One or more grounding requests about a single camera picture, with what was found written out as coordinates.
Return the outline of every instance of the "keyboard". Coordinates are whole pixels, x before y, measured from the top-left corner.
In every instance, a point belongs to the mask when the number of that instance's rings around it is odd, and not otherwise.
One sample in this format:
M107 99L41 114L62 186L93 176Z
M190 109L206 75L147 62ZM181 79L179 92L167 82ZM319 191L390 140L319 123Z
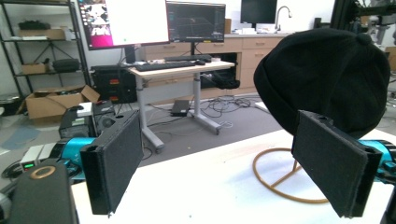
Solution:
M190 66L195 66L195 63L192 62L151 63L151 64L137 65L135 68L139 72L147 72L154 70L163 70L169 68L180 68L180 67L190 67Z
M197 61L197 60L212 60L212 56L208 54L195 54L195 55L185 55L176 57L164 57L167 62L180 62L180 61Z

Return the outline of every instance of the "white tabletop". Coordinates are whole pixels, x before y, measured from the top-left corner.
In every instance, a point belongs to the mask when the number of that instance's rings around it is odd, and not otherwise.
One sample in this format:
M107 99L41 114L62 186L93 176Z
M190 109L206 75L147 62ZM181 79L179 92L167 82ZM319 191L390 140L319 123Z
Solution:
M192 74L192 73L200 73L207 72L213 70L227 69L233 67L234 63L227 62L212 62L206 63L205 65L195 65L189 67L181 67L181 68L170 68L170 69L162 69L162 70L154 70L147 72L139 72L135 68L130 68L129 71L142 78L154 78L154 77L166 77L166 76L177 76L184 74Z
M366 139L396 137L372 131ZM84 183L72 187L80 223L379 223L393 186L374 182L363 217L340 218L329 203L307 204L284 199L255 177L252 162L267 148L291 147L284 131L138 168L111 218L93 216ZM258 170L269 182L291 169L289 152L268 154ZM281 188L295 196L321 198L302 170Z

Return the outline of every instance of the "black bag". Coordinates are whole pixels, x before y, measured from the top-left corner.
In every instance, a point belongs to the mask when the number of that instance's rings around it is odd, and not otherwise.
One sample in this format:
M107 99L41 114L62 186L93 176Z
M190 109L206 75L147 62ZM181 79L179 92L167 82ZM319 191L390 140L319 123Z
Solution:
M52 63L52 67L57 72L76 72L79 69L78 59L62 59Z

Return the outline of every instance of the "black monitor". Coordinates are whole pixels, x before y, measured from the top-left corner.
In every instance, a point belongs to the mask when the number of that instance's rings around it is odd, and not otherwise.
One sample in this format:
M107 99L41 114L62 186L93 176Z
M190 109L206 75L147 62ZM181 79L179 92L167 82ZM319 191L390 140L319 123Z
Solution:
M277 0L241 0L241 23L275 23Z
M169 43L165 0L78 0L89 50Z
M224 42L225 5L167 2L172 42Z

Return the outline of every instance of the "desk foot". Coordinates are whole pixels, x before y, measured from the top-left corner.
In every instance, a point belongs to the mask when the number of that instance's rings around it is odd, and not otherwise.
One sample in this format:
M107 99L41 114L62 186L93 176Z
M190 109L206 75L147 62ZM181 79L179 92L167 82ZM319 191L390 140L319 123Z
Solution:
M199 115L195 115L192 111L190 111L190 113L192 114L192 116L194 118L196 118L199 122L203 123L204 125L209 126L209 128L211 128L216 135L219 135L220 133L220 129L221 129L221 125L217 124L215 121L199 114Z
M165 146L163 141L161 141L149 128L142 129L142 133L147 137L151 144L155 146L155 152L157 154L161 153L161 149Z

